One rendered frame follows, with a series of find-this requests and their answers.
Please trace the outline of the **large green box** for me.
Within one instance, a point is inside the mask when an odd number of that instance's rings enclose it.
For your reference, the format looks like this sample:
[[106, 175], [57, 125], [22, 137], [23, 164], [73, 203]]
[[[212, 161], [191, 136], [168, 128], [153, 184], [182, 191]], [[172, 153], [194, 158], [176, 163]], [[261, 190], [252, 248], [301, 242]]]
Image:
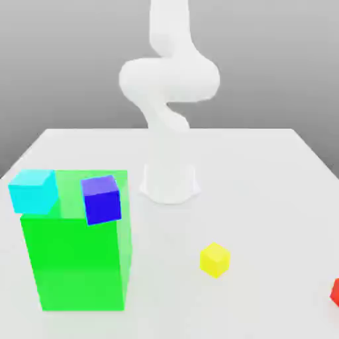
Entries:
[[[121, 193], [122, 218], [89, 226], [81, 180], [112, 175]], [[58, 170], [59, 199], [47, 215], [21, 217], [30, 263], [45, 311], [122, 311], [132, 234], [125, 170]]]

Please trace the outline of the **small cyan cube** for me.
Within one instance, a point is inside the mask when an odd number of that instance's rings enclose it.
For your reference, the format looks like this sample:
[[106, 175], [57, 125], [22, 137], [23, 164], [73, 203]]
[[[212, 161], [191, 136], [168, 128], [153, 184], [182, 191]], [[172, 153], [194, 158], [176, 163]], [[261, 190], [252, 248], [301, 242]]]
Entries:
[[46, 215], [58, 200], [56, 172], [52, 169], [23, 169], [8, 188], [18, 214]]

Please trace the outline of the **small yellow cube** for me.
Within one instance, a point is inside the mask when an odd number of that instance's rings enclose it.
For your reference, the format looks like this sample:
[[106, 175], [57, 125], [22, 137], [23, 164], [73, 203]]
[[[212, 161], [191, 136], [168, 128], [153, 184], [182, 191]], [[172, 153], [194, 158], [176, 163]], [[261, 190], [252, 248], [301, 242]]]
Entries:
[[200, 268], [213, 278], [220, 277], [230, 266], [230, 252], [215, 242], [200, 253]]

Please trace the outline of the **small blue cube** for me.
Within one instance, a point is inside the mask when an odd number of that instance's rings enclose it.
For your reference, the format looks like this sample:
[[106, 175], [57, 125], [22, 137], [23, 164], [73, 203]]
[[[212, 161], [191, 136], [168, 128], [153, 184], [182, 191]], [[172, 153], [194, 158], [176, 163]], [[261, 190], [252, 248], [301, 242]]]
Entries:
[[113, 175], [82, 179], [80, 183], [89, 226], [122, 218], [121, 194]]

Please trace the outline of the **small red cube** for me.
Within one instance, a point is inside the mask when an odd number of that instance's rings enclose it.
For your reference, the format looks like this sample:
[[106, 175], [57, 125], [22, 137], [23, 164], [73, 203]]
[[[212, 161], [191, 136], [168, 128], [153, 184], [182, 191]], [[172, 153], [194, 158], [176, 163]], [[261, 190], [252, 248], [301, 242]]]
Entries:
[[330, 293], [330, 299], [333, 301], [335, 305], [339, 307], [339, 278], [334, 280], [332, 290]]

